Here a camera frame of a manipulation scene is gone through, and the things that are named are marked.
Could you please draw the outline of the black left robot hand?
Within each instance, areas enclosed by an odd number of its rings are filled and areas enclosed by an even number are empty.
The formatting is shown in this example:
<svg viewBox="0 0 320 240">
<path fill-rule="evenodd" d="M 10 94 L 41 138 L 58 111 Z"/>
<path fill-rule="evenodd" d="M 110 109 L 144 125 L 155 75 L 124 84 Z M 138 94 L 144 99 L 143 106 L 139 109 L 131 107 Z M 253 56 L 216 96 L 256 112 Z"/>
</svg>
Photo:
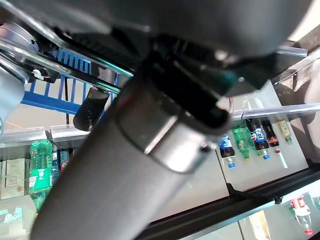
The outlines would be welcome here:
<svg viewBox="0 0 320 240">
<path fill-rule="evenodd" d="M 232 127 L 220 98 L 262 88 L 309 0 L 3 0 L 43 66 L 117 98 L 46 198 L 33 240 L 132 240 Z"/>
</svg>

